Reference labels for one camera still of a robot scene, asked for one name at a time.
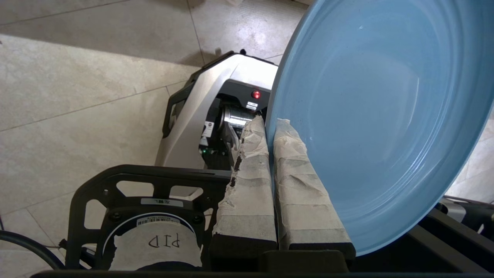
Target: beige floor tile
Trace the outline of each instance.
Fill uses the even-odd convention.
[[[154,186],[150,183],[121,181],[117,188],[127,197],[152,197],[154,193]]]
[[[64,258],[62,254],[52,249],[62,262]],[[34,273],[45,270],[48,264],[40,257],[27,249],[22,250],[0,250],[0,277],[15,278],[25,274],[32,275]]]
[[[119,2],[121,0],[2,0],[0,24]]]
[[[478,142],[468,162],[467,179],[483,171],[494,169],[494,137]]]
[[[203,65],[187,3],[125,1],[0,26],[0,130],[163,87]]]
[[[484,131],[482,132],[482,135],[480,135],[479,141],[484,141],[486,139],[494,137],[494,118],[492,116],[491,118],[492,119],[487,120]]]
[[[84,227],[86,229],[99,229],[105,218],[106,207],[98,200],[90,200],[86,204]]]
[[[166,88],[0,132],[0,212],[75,191],[119,164],[153,165]]]
[[[53,242],[36,223],[27,209],[21,209],[1,216],[6,231],[27,236],[43,245],[53,246]],[[0,250],[24,250],[15,244],[0,241]]]
[[[281,62],[281,58],[283,58],[283,55],[274,56],[274,57],[268,58],[266,60],[273,62],[273,63],[275,63],[275,65],[279,66],[280,62]]]
[[[466,174],[468,171],[468,164],[469,164],[469,162],[467,161],[467,163],[465,163],[465,165],[461,169],[460,173],[456,177],[456,180],[453,182],[453,184],[458,184],[458,183],[460,183],[466,179]]]
[[[289,0],[189,0],[206,63],[222,53],[244,48],[248,55],[282,54],[307,6]]]
[[[176,93],[179,90],[181,90],[184,87],[185,83],[186,83],[186,81],[179,82],[179,83],[176,83],[176,84],[173,84],[173,85],[168,85],[166,87],[166,89],[168,90],[168,93],[170,95],[173,95],[174,93]]]
[[[28,207],[51,241],[57,244],[62,239],[67,239],[70,202],[73,196],[73,193],[69,193]]]
[[[494,171],[484,171],[453,184],[446,195],[490,203],[494,200]]]

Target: blue plate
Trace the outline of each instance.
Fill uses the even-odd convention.
[[[494,1],[320,0],[267,120],[287,118],[357,249],[410,230],[453,182],[494,99]]]

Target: red indicator light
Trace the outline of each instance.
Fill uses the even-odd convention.
[[[261,92],[259,92],[259,91],[252,92],[252,97],[253,98],[260,98],[261,97]]]

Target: white label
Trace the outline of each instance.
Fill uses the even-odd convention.
[[[200,267],[201,249],[195,234],[181,224],[154,222],[116,235],[110,270],[134,271],[159,262],[184,262]]]
[[[91,255],[93,255],[93,256],[96,255],[96,252],[94,252],[94,250],[91,250],[89,248],[86,249],[86,252],[89,253],[89,254],[91,254]]]
[[[144,218],[139,218],[137,219],[137,225],[142,225],[142,224],[147,224],[147,223],[153,223],[153,222],[176,222],[180,223],[180,220],[168,217],[168,216],[149,216],[149,217],[144,217]]]
[[[206,137],[201,137],[201,140],[199,141],[199,145],[203,145],[203,146],[209,146],[208,143],[207,143],[207,138]]]
[[[168,200],[168,199],[155,199],[155,198],[142,198],[141,205],[163,205],[163,206],[174,206],[174,207],[184,207],[184,202],[178,200]]]
[[[211,137],[211,133],[213,132],[214,123],[205,121],[204,125],[206,126],[206,128],[204,129],[202,136],[209,138],[209,137]]]

